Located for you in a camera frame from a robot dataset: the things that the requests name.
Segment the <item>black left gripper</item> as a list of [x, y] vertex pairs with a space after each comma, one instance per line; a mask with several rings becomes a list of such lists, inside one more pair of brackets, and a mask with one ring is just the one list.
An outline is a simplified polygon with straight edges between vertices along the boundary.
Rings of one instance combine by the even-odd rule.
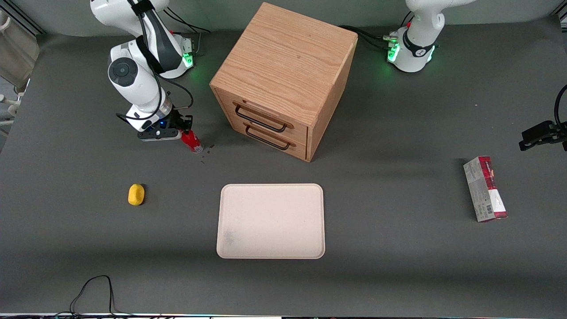
[[543, 121], [526, 131], [523, 131], [522, 138], [523, 140], [519, 142], [520, 151], [527, 151], [537, 145], [558, 143], [561, 143], [564, 151], [567, 151], [566, 123]]

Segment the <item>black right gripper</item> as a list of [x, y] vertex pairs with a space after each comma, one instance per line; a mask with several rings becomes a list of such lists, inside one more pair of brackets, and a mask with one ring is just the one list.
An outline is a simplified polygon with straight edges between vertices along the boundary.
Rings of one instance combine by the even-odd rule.
[[193, 117], [192, 115], [183, 115], [178, 110], [172, 110], [166, 117], [154, 123], [154, 129], [176, 129], [177, 135], [182, 135], [184, 132], [192, 130]]

